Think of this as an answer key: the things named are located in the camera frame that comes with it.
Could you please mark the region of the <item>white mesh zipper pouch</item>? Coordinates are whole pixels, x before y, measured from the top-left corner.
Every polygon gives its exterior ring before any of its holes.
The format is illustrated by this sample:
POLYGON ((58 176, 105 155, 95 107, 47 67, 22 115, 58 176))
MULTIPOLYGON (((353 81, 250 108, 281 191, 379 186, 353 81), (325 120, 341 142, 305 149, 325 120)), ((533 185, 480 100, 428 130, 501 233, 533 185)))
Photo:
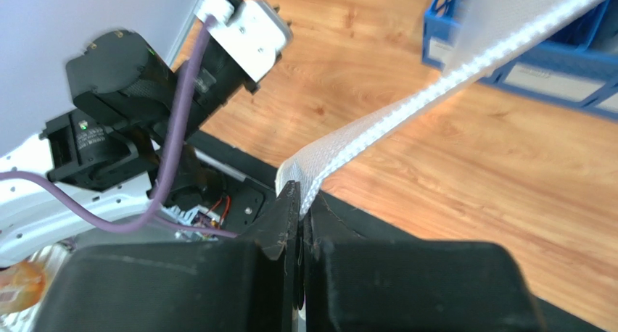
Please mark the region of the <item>white mesh zipper pouch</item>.
POLYGON ((459 26, 441 76, 418 93, 359 118, 301 148, 276 173, 275 191, 288 184, 304 217, 326 178, 424 111, 530 50, 604 0, 461 0, 459 26))

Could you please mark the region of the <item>blue file organizer rack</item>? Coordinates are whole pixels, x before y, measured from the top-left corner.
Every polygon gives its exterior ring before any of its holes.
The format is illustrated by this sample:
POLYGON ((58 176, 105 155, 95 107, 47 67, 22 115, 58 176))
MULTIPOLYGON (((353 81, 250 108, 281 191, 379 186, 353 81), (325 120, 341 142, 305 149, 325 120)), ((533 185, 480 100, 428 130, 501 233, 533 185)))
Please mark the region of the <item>blue file organizer rack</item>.
POLYGON ((617 0, 605 0, 480 83, 617 120, 617 0))

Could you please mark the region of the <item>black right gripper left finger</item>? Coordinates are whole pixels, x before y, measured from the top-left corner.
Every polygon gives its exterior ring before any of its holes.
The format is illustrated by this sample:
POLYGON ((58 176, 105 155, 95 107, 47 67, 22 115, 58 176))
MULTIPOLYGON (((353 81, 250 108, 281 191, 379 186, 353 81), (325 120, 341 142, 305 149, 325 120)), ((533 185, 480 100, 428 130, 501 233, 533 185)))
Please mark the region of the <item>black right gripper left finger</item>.
POLYGON ((51 285, 35 331, 296 331, 300 185, 240 236, 90 246, 51 285))

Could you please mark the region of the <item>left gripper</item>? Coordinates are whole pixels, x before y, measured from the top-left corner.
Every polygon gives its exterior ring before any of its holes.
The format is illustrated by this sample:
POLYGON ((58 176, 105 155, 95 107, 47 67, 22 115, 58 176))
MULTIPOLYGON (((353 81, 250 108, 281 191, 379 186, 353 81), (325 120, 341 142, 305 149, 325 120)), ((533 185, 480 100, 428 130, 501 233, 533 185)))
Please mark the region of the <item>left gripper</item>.
POLYGON ((243 87, 250 91, 257 89, 253 79, 228 52, 214 38, 209 38, 194 80, 185 133, 198 131, 203 122, 243 87))

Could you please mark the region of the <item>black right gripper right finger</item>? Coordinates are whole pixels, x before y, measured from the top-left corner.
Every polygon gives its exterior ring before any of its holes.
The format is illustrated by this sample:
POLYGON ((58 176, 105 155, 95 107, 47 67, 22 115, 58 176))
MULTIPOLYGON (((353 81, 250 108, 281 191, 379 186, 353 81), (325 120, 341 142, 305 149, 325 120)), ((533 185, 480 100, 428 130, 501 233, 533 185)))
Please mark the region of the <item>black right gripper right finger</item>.
POLYGON ((309 331, 546 329, 519 266, 502 246, 320 235, 311 208, 305 217, 309 331))

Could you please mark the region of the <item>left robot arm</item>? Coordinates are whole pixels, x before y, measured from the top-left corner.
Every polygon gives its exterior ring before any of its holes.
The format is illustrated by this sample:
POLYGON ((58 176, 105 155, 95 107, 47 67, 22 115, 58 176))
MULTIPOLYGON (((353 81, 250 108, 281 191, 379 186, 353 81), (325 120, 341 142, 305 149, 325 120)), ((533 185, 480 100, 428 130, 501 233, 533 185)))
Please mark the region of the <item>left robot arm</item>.
POLYGON ((100 228, 134 231, 148 209, 218 201, 220 172, 188 139, 241 88, 262 49, 219 30, 171 70, 138 33, 110 31, 66 65, 74 109, 1 158, 1 267, 100 228))

